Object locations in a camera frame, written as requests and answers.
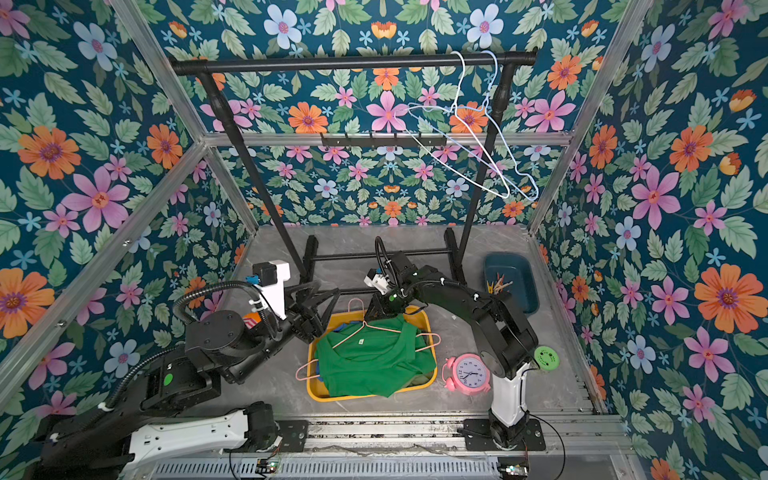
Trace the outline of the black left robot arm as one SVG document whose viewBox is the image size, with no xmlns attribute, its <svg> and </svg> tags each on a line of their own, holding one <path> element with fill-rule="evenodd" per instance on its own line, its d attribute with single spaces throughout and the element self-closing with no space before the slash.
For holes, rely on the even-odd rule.
<svg viewBox="0 0 768 480">
<path fill-rule="evenodd" d="M 184 341 L 131 367 L 98 406 L 54 414 L 36 435 L 40 459 L 27 479 L 118 479 L 141 465 L 210 449 L 263 451 L 279 436 L 270 405 L 256 401 L 207 420 L 176 416 L 241 384 L 294 338 L 326 330 L 340 296 L 317 282 L 261 286 L 230 280 L 175 301 Z"/>
</svg>

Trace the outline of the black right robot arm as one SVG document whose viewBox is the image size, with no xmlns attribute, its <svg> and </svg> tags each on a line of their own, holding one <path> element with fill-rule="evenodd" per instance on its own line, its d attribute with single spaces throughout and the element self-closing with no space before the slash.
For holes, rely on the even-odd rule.
<svg viewBox="0 0 768 480">
<path fill-rule="evenodd" d="M 490 370 L 489 438 L 502 450 L 522 442 L 530 418 L 526 381 L 537 366 L 539 339 L 514 298 L 473 289 L 432 266 L 418 267 L 402 252 L 378 253 L 376 258 L 378 267 L 365 278 L 376 290 L 366 318 L 394 317 L 418 301 L 465 321 L 478 356 Z"/>
</svg>

